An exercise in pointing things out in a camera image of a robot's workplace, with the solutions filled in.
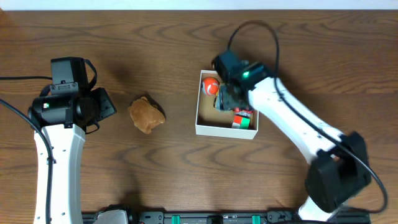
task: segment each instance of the green indicator light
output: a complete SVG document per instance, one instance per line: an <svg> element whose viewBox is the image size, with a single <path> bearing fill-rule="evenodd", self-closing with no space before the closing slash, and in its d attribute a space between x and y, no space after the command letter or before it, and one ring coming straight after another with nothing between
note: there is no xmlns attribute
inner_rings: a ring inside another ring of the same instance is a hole
<svg viewBox="0 0 398 224"><path fill-rule="evenodd" d="M249 76L249 72L244 72L242 75L243 75L243 78L247 78Z"/></svg>

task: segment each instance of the green connector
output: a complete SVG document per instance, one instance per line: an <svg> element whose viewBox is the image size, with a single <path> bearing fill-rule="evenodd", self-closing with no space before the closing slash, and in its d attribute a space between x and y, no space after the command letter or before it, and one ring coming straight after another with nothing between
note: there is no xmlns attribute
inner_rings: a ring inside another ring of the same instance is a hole
<svg viewBox="0 0 398 224"><path fill-rule="evenodd" d="M172 224L180 224L180 216L172 215Z"/></svg>
<svg viewBox="0 0 398 224"><path fill-rule="evenodd" d="M261 217L259 215L253 215L252 217L253 224L261 224Z"/></svg>

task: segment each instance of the green block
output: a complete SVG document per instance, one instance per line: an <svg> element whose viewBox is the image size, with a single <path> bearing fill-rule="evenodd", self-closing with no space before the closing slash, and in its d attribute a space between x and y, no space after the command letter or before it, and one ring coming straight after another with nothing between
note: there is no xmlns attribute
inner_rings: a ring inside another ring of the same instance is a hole
<svg viewBox="0 0 398 224"><path fill-rule="evenodd" d="M180 216L179 215L172 216L172 224L180 224Z"/></svg>
<svg viewBox="0 0 398 224"><path fill-rule="evenodd" d="M261 224L261 217L259 215L253 215L252 217L253 224Z"/></svg>
<svg viewBox="0 0 398 224"><path fill-rule="evenodd" d="M242 118L242 123L240 129L248 129L250 124L249 118Z"/></svg>

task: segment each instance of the white wall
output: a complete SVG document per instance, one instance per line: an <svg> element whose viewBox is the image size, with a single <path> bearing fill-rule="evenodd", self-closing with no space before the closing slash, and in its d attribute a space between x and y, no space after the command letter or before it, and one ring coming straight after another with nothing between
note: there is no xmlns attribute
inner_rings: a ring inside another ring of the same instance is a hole
<svg viewBox="0 0 398 224"><path fill-rule="evenodd" d="M398 9L398 0L0 0L3 10Z"/></svg>

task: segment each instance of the cable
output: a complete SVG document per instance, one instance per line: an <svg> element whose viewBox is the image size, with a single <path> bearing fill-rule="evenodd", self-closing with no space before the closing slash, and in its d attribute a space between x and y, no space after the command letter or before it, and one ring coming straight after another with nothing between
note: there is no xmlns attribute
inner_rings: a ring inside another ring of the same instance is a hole
<svg viewBox="0 0 398 224"><path fill-rule="evenodd" d="M51 86L52 86L52 84L46 85L46 86L42 89L42 91L40 92L39 97L41 97L41 96L47 96L47 95L50 93L50 91L51 91L51 89L50 89Z"/></svg>
<svg viewBox="0 0 398 224"><path fill-rule="evenodd" d="M88 84L88 89L91 90L92 88L94 88L95 84L97 83L97 69L95 69L94 65L92 64L92 62L88 59L84 59L85 63L92 69L92 71L94 72L94 77L93 79L91 79L91 81Z"/></svg>
<svg viewBox="0 0 398 224"><path fill-rule="evenodd" d="M39 136L43 139L45 148L47 149L47 162L49 165L49 172L47 176L47 194L45 198L45 222L46 224L50 224L50 206L51 206L51 187L52 187L52 166L53 166L53 157L52 151L49 142L45 138L44 134L40 131L40 129L22 112L20 112L17 108L11 106L9 103L0 99L0 104L4 105L6 108L18 114L22 119L30 124L30 126L39 134Z"/></svg>
<svg viewBox="0 0 398 224"><path fill-rule="evenodd" d="M95 129L94 131L87 132L86 135L94 133L100 129L100 125L98 124L97 120L94 121L94 125L97 127L97 129Z"/></svg>
<svg viewBox="0 0 398 224"><path fill-rule="evenodd" d="M342 151L344 151L345 153L347 153L349 156L351 156L354 160L358 161L369 173L370 175L373 177L373 179L376 181L376 183L378 184L382 194L383 194L383 205L381 208L377 209L377 210L368 210L365 208L354 208L354 207L344 207L345 209L349 209L349 210L356 210L356 211L360 211L360 212L368 212L368 213L381 213L383 212L388 205L388 193L387 190L384 186L384 184L381 182L380 178L377 176L377 174L368 166L366 165L355 153L351 152L349 149L347 149L344 145L342 145L339 141L337 141L336 139L332 138L331 136L329 136L326 132L324 132L322 129L318 128L316 125L314 125L313 123L311 123L306 117L304 117L302 114L300 114L283 96L283 94L279 91L278 85L277 85L277 79L278 79L278 69L279 69L279 40L278 40L278 35L276 33L276 31L267 23L265 23L264 21L247 21L244 22L243 24L241 24L231 35L231 37L229 38L229 42L228 42L228 46L227 48L229 49L231 47L232 44L232 40L233 37L236 35L236 33L238 32L238 30L242 29L243 27L250 25L250 24L255 24L255 25L259 25L261 27L266 28L271 34L272 37L275 40L275 46L276 46L276 58L275 58L275 76L274 76L274 86L276 89L276 92L279 96L279 98L285 103L285 105L292 110L293 113L295 113L301 120L303 120L305 123L307 123L311 128L313 128L316 132L318 132L320 135L322 135L323 137L325 137L327 140L331 141L333 144L335 144L337 147L339 147Z"/></svg>
<svg viewBox="0 0 398 224"><path fill-rule="evenodd" d="M0 80L25 80L25 79L47 79L52 80L51 77L32 76L32 77L0 77Z"/></svg>

